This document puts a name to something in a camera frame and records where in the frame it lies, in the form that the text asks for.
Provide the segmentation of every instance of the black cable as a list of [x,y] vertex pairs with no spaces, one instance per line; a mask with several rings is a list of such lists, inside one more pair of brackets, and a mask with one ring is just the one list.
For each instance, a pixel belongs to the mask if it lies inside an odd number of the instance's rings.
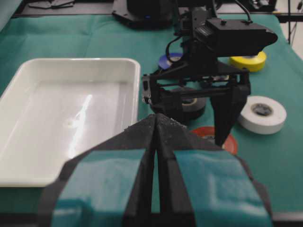
[[[303,6],[303,0],[301,0],[297,6],[297,10],[298,10],[298,13],[303,13],[303,9],[302,9],[302,6]],[[297,31],[297,24],[298,22],[295,23],[294,27],[292,28],[290,34],[294,33],[293,34],[293,39],[291,40],[291,46],[293,46],[294,44],[294,37],[295,37],[295,34],[296,34],[296,31]]]
[[223,0],[217,0],[216,2],[217,2],[217,4],[216,4],[216,10],[218,10],[223,5]]
[[[290,18],[290,0],[288,0],[288,18]],[[290,44],[291,30],[290,30],[290,20],[288,21],[288,43]]]
[[212,11],[213,11],[214,17],[218,17],[217,10],[216,10],[216,5],[214,3],[214,0],[212,0]]
[[248,9],[246,9],[245,6],[243,6],[238,0],[234,0],[234,1],[237,3],[238,6],[241,7],[242,10],[244,10],[244,12],[247,15],[248,21],[252,22],[251,17],[250,17],[250,12],[248,11]]
[[166,54],[166,58],[167,60],[169,60],[171,63],[175,63],[175,62],[178,62],[178,61],[173,61],[171,58],[170,58],[170,53],[169,53],[169,47],[172,43],[174,43],[175,41],[178,41],[180,38],[182,38],[182,35],[178,36],[177,38],[175,38],[173,41],[170,41],[169,44],[167,44],[166,46],[166,50],[165,50],[165,54]]

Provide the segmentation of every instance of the green tablecloth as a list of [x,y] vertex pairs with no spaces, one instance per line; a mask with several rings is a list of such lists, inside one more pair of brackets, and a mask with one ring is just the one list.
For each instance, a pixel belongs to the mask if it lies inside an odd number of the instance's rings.
[[[244,15],[222,17],[245,18]],[[232,133],[239,144],[239,155],[248,162],[255,178],[268,188],[273,210],[302,211],[302,61],[287,44],[274,16],[254,15],[253,19],[274,30],[279,40],[265,49],[268,61],[264,69],[251,74],[252,94],[279,101],[286,108],[288,118],[282,131],[274,135],[257,135],[239,125]],[[150,73],[157,69],[158,59],[172,39],[172,28],[132,30],[112,16],[11,19],[0,32],[0,94],[18,67],[33,58],[126,57],[141,64],[142,74]],[[178,44],[171,49],[181,51]],[[138,118],[151,113],[150,108],[140,102]],[[188,128],[213,124],[213,111],[208,103],[203,117],[192,121]],[[152,210],[157,212],[157,177],[153,187]],[[38,188],[1,188],[0,212],[35,211],[40,192]]]

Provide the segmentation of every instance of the white tray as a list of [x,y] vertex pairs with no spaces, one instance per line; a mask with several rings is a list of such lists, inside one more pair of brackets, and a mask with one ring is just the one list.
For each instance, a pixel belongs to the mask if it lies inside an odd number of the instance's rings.
[[0,186],[39,187],[64,162],[136,122],[131,59],[34,59],[0,99]]

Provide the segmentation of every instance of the tape roll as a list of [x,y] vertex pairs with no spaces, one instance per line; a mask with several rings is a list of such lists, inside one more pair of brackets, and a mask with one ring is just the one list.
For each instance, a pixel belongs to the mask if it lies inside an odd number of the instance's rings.
[[[209,140],[214,143],[214,127],[201,127],[192,131],[194,134],[201,136],[203,139]],[[232,155],[236,155],[238,153],[238,143],[236,139],[229,134],[222,148]]]
[[280,131],[286,117],[285,108],[274,99],[249,96],[238,121],[247,130],[266,135]]
[[[172,91],[190,91],[194,90],[189,87],[178,87]],[[182,110],[184,114],[184,121],[194,120],[203,115],[206,106],[206,98],[191,98],[191,99],[182,99]],[[151,105],[151,109],[155,113],[161,113],[159,108]]]
[[[178,61],[181,59],[182,54],[181,53],[170,53],[169,54],[170,59],[173,61]],[[167,59],[166,55],[162,55],[159,59],[159,67],[161,69],[167,70],[172,63]]]
[[231,65],[238,69],[247,68],[250,72],[257,72],[263,69],[267,56],[261,51],[257,56],[230,57]]

